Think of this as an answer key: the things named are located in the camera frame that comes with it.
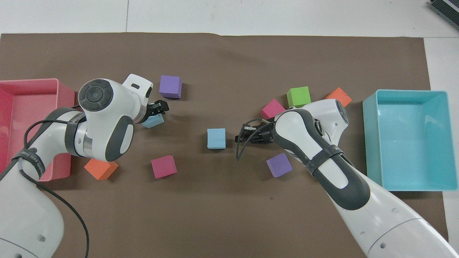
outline brown table mat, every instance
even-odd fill
[[[366,173],[362,101],[377,89],[428,90],[423,39],[213,34],[3,34],[0,79],[58,78],[78,91],[89,80],[123,82],[180,76],[182,99],[166,122],[134,127],[129,151],[106,181],[72,158],[72,175],[46,183],[85,219],[90,257],[365,257],[319,183],[294,159],[273,178],[276,145],[249,146],[235,160],[234,136],[289,88],[309,86],[313,101],[336,87],[353,101],[340,148]],[[207,149],[207,128],[226,128],[227,148]],[[173,155],[178,173],[154,179],[150,160]],[[448,237],[442,193],[397,193]],[[84,232],[65,221],[53,257],[83,257]]]

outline light blue cube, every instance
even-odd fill
[[[207,148],[226,149],[226,129],[207,129]]]
[[[145,122],[142,123],[142,125],[147,128],[152,128],[153,126],[157,126],[161,123],[164,123],[162,114],[157,114],[156,116],[149,117]]]

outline plastic tray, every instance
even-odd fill
[[[57,79],[0,81],[0,172],[23,147],[24,133],[58,107],[71,107],[75,93]],[[36,126],[29,139],[37,132]],[[54,157],[40,181],[70,175],[70,154]]]
[[[446,92],[377,90],[363,109],[369,178],[390,191],[457,189]]]

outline teal plastic container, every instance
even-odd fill
[[[363,109],[370,179],[389,191],[457,189],[446,92],[377,90]]]

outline black strap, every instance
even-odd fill
[[[343,153],[343,151],[338,148],[336,145],[329,145],[319,151],[307,164],[306,168],[312,174],[316,169],[318,169],[322,164],[336,154]]]
[[[78,157],[82,156],[79,155],[75,149],[75,135],[77,134],[78,124],[84,121],[86,121],[86,115],[84,112],[80,112],[76,114],[70,121],[68,121],[67,127],[65,129],[65,148],[67,149],[68,153]]]
[[[38,173],[38,178],[40,178],[45,172],[46,168],[43,164],[43,161],[41,161],[41,158],[36,154],[36,152],[37,149],[35,148],[22,149],[11,160],[19,159],[21,157],[26,161],[30,162],[35,167],[35,170]]]

